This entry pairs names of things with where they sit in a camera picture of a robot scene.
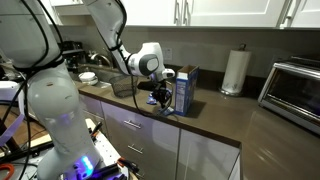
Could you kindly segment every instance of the toaster oven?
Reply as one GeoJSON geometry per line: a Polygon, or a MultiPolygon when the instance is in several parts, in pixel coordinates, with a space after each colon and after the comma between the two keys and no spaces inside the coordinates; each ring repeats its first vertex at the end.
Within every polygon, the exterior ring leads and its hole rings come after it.
{"type": "Polygon", "coordinates": [[[259,105],[320,134],[320,58],[292,57],[274,63],[259,105]]]}

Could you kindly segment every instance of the gray countertop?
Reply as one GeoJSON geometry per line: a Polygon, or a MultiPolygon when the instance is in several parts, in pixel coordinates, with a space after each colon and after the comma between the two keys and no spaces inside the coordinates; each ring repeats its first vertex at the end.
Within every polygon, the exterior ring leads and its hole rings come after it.
{"type": "MultiPolygon", "coordinates": [[[[117,98],[111,87],[75,85],[80,94],[135,111],[132,97],[117,98]]],[[[138,91],[137,103],[144,111],[155,112],[159,105],[146,104],[148,95],[138,91]]],[[[187,117],[161,119],[241,142],[244,179],[319,179],[318,136],[259,107],[255,99],[226,97],[200,88],[194,98],[187,117]]]]}

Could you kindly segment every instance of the sink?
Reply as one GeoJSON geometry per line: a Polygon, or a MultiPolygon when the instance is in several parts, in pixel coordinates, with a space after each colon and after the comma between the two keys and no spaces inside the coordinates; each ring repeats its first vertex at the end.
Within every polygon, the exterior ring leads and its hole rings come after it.
{"type": "Polygon", "coordinates": [[[79,65],[76,72],[69,72],[70,77],[73,81],[81,82],[79,74],[83,72],[94,72],[98,78],[98,83],[93,85],[94,87],[107,88],[111,86],[110,79],[122,74],[116,70],[105,66],[97,66],[91,64],[79,65]]]}

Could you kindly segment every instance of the wall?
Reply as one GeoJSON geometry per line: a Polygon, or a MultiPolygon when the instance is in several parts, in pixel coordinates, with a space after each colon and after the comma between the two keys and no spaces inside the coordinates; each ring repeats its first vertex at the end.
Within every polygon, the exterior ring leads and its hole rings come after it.
{"type": "MultiPolygon", "coordinates": [[[[65,40],[82,41],[86,50],[104,52],[93,22],[59,29],[65,40]]],[[[199,65],[219,72],[225,71],[230,50],[246,43],[253,53],[247,74],[257,77],[268,75],[276,57],[320,51],[320,31],[127,27],[122,40],[129,52],[139,51],[143,42],[156,41],[173,50],[173,60],[165,61],[167,64],[199,65]]]]}

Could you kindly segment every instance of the carton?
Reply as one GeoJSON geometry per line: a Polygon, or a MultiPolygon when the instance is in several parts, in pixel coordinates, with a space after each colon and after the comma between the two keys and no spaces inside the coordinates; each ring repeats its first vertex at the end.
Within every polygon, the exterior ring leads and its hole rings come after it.
{"type": "Polygon", "coordinates": [[[185,116],[193,101],[199,66],[184,66],[177,73],[175,114],[185,116]]]}

